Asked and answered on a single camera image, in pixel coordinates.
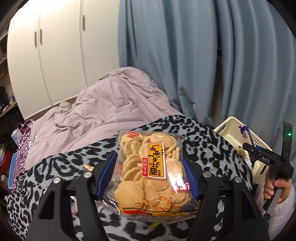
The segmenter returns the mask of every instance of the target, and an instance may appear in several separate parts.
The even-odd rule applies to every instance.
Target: wardrobe door
[[[80,46],[80,0],[44,0],[40,14],[41,66],[53,105],[86,86]]]
[[[88,84],[119,68],[117,27],[119,0],[82,0],[81,41]]]
[[[24,119],[51,107],[38,52],[40,0],[29,0],[10,21],[7,61],[10,82]]]

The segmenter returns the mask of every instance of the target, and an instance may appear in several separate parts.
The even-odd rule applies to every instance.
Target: human hand
[[[279,199],[277,200],[277,204],[279,204],[290,195],[292,180],[289,178],[280,178],[280,179],[276,180],[273,184],[270,179],[270,172],[268,170],[266,173],[264,192],[263,192],[265,199],[270,199],[274,195],[274,187],[275,186],[277,188],[283,188],[281,195],[280,195]]]

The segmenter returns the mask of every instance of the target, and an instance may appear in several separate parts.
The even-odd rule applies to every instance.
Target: snack bag
[[[194,218],[199,203],[191,197],[182,165],[183,139],[171,133],[120,132],[120,153],[104,204],[142,221],[171,224]]]

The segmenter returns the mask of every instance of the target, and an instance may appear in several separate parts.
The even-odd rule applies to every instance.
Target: purple cloth
[[[26,170],[43,158],[85,147],[168,115],[181,115],[139,69],[120,68],[85,87],[71,109],[64,103],[35,121]]]
[[[25,170],[25,163],[27,159],[28,150],[31,147],[30,136],[33,122],[33,120],[27,120],[24,123],[24,126],[19,126],[22,136],[20,138],[19,147],[17,149],[15,170],[13,172],[12,191],[14,191],[16,187],[15,179],[17,175],[19,175],[21,172]]]

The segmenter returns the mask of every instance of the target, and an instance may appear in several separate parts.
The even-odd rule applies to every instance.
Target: blue curtain
[[[121,66],[145,71],[207,124],[221,47],[220,121],[235,116],[279,154],[283,122],[293,124],[296,167],[296,40],[266,0],[121,0],[118,46]]]
[[[216,0],[221,37],[222,122],[235,116],[281,154],[283,122],[293,124],[296,167],[296,40],[266,0]],[[296,171],[293,182],[296,182]]]
[[[121,67],[143,70],[177,110],[212,124],[217,60],[212,1],[121,1],[118,49]]]

